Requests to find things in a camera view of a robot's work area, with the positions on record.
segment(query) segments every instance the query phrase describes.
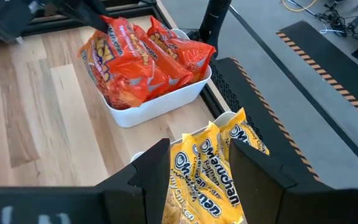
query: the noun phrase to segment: wooden table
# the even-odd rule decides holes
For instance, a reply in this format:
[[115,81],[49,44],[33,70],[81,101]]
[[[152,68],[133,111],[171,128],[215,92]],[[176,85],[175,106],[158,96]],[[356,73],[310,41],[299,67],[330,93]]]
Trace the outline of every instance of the wooden table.
[[[148,16],[130,22],[150,27]],[[0,185],[96,185],[161,138],[174,141],[213,120],[197,97],[133,128],[118,126],[77,57],[93,31],[33,35],[23,45],[0,42]]]

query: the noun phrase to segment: snack bag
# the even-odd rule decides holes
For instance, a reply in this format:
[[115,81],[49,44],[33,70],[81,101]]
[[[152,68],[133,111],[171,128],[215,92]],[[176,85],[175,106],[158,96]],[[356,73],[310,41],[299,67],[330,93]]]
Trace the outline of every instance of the snack bag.
[[216,52],[215,48],[202,42],[179,38],[152,16],[150,21],[152,27],[147,35],[171,58],[193,72],[191,83],[202,80],[212,54]]
[[243,108],[241,108],[236,115],[227,122],[227,124],[219,127],[219,129],[223,139],[223,151],[221,152],[221,157],[226,162],[229,162],[229,144],[230,139],[232,138],[239,139],[266,155],[270,154],[265,144],[259,139],[256,132],[248,124],[246,112]]
[[139,106],[149,94],[154,61],[125,18],[101,18],[108,24],[108,33],[95,31],[78,55],[113,108]]
[[196,142],[190,134],[184,134],[182,142],[171,148],[171,175],[177,177],[176,181],[189,190],[188,195],[181,197],[195,209],[202,223],[241,222],[242,214],[231,207],[230,203],[195,184],[198,173],[197,153]]
[[193,150],[193,153],[197,156],[197,163],[196,163],[196,170],[194,173],[194,180],[195,184],[199,189],[205,189],[208,190],[211,195],[213,195],[215,198],[219,200],[223,200],[226,203],[230,203],[230,201],[227,199],[226,194],[221,190],[216,184],[210,180],[206,174],[203,172],[203,165],[201,160],[201,154],[197,147],[195,147],[195,150]]
[[171,172],[162,223],[203,223],[201,215],[190,205],[190,201],[190,189],[179,176]]
[[149,94],[147,95],[148,100],[152,100],[158,96],[162,96],[168,92],[169,78],[161,71],[161,69],[154,66],[154,76],[149,83]]
[[219,128],[214,123],[209,122],[207,128],[202,133],[197,134],[194,139],[200,149],[206,176],[224,192],[230,204],[243,215],[244,212],[233,184],[230,167],[219,157],[219,148],[222,147]]
[[157,46],[141,27],[134,25],[134,31],[139,39],[143,41],[145,48],[161,71],[169,76],[169,92],[175,91],[191,81],[194,75]]

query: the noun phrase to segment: orange and black hazard tape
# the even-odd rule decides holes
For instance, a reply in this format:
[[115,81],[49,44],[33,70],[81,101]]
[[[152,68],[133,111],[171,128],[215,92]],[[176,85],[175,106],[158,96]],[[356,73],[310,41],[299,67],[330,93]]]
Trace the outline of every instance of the orange and black hazard tape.
[[303,155],[303,153],[299,149],[298,145],[295,143],[295,141],[291,137],[290,133],[288,133],[288,131],[284,128],[284,124],[280,121],[280,119],[277,117],[277,115],[270,108],[269,104],[267,103],[265,98],[262,96],[260,91],[256,88],[256,86],[255,86],[254,82],[251,80],[250,76],[243,69],[243,67],[240,65],[240,63],[237,61],[237,59],[235,59],[233,57],[232,57],[232,59],[233,59],[233,62],[238,66],[238,68],[241,71],[241,73],[245,76],[248,84],[251,86],[252,89],[254,89],[256,95],[258,95],[259,99],[261,100],[261,102],[263,103],[263,105],[265,106],[267,111],[270,113],[270,115],[272,115],[273,120],[277,123],[278,127],[281,129],[281,131],[283,132],[284,136],[288,139],[288,141],[290,142],[291,146],[294,148],[295,152],[300,156],[302,162],[306,165],[306,167],[308,168],[309,172],[311,172],[313,174],[314,179],[316,179],[317,181],[321,182],[321,179],[318,177],[318,174],[316,173],[316,171],[314,171],[314,169],[310,165],[309,161],[306,159],[306,157]]
[[310,65],[323,79],[325,79],[336,91],[338,91],[345,99],[347,99],[354,107],[358,109],[358,100],[347,91],[341,84],[339,84],[327,71],[320,67],[306,52],[301,50],[299,46],[294,43],[283,32],[276,32],[276,34],[294,50],[307,64]]

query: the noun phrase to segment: gray carpet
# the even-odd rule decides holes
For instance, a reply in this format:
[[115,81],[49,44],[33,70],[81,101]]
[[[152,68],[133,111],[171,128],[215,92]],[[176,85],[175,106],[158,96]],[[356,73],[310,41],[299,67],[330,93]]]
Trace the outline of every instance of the gray carpet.
[[[298,2],[307,5],[309,0]],[[318,0],[311,10],[324,12],[325,2],[331,3]],[[163,0],[163,3],[178,27],[198,28],[208,0]],[[353,10],[357,4],[358,1],[345,1],[337,9],[341,16],[350,17],[358,14]],[[232,6],[358,145],[358,111],[275,35],[301,20],[318,30],[323,28],[322,24],[305,12],[286,10],[279,0],[233,0]],[[358,48],[354,39],[325,36],[345,54],[350,55]],[[337,189],[358,187],[357,156],[230,12],[219,36],[218,58],[224,57],[240,61],[324,183]]]

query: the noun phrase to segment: white plastic bin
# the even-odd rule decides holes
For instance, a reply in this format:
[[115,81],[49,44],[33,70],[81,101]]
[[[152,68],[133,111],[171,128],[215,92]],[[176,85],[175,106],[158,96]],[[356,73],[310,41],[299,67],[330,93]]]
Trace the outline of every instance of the white plastic bin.
[[[173,29],[173,31],[179,37],[188,39],[188,37],[183,31],[178,29]],[[171,93],[167,93],[166,95],[160,96],[156,99],[147,101],[136,108],[129,108],[126,110],[116,110],[114,108],[111,108],[107,104],[107,101],[104,99],[104,97],[103,100],[106,106],[108,107],[111,115],[116,120],[117,124],[123,128],[129,128],[137,124],[143,123],[145,121],[148,121],[157,116],[160,116],[161,114],[164,114],[171,110],[177,109],[188,103],[191,103],[197,98],[199,93],[204,88],[205,84],[211,78],[211,75],[212,75],[211,67],[209,67],[208,65],[208,68],[204,76],[205,77],[204,80],[188,85],[179,90],[175,90]]]
[[[227,111],[227,112],[224,112],[223,114],[221,114],[218,118],[216,118],[215,121],[213,121],[214,124],[216,124],[216,126],[220,127],[220,126],[223,126],[225,125],[227,122],[229,122],[229,120],[231,118],[233,118],[234,116],[236,115],[235,112],[232,112],[232,111]],[[196,135],[196,134],[199,134],[199,133],[202,133],[205,129],[206,129],[207,126],[201,128],[200,130],[198,131],[195,131],[193,132],[191,135]],[[181,139],[178,139],[174,142],[171,142],[171,147],[176,144],[176,143],[180,143],[181,142]],[[133,162],[135,159],[137,159],[139,156],[141,156],[143,154],[143,152],[138,152],[136,153],[132,159],[131,159],[131,162]]]

